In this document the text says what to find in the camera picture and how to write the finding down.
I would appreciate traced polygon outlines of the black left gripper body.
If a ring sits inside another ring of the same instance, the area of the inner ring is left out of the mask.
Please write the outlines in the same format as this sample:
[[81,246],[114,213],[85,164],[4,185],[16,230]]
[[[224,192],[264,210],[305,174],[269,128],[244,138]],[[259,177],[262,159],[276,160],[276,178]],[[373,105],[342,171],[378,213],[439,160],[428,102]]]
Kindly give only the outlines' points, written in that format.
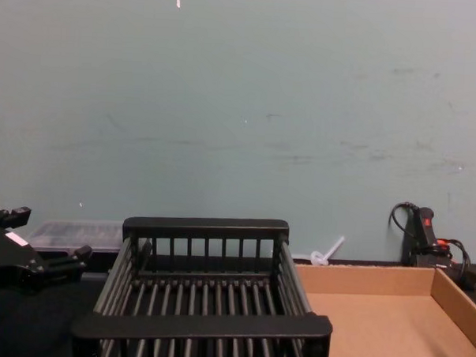
[[26,239],[10,230],[16,227],[15,222],[0,222],[0,289],[37,291],[45,283],[44,260]]

